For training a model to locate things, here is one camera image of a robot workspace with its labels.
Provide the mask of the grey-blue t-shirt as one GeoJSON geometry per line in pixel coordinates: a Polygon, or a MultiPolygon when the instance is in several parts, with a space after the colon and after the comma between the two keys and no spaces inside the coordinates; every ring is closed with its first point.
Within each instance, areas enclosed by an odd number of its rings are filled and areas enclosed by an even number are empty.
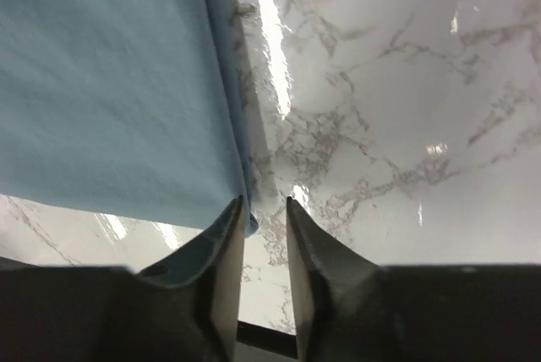
{"type": "Polygon", "coordinates": [[[192,228],[250,200],[234,0],[1,0],[1,191],[192,228]]]}

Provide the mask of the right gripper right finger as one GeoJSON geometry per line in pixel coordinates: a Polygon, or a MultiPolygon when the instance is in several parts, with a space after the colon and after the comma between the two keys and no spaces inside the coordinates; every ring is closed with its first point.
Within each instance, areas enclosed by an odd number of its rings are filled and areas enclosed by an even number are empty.
{"type": "Polygon", "coordinates": [[[537,361],[537,265],[379,266],[287,200],[302,361],[537,361]]]}

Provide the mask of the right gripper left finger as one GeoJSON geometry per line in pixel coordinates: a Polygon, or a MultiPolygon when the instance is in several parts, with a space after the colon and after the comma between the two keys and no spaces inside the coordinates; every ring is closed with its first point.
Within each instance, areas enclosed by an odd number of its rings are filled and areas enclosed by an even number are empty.
{"type": "Polygon", "coordinates": [[[119,266],[1,261],[4,361],[230,361],[245,206],[133,273],[119,266]]]}

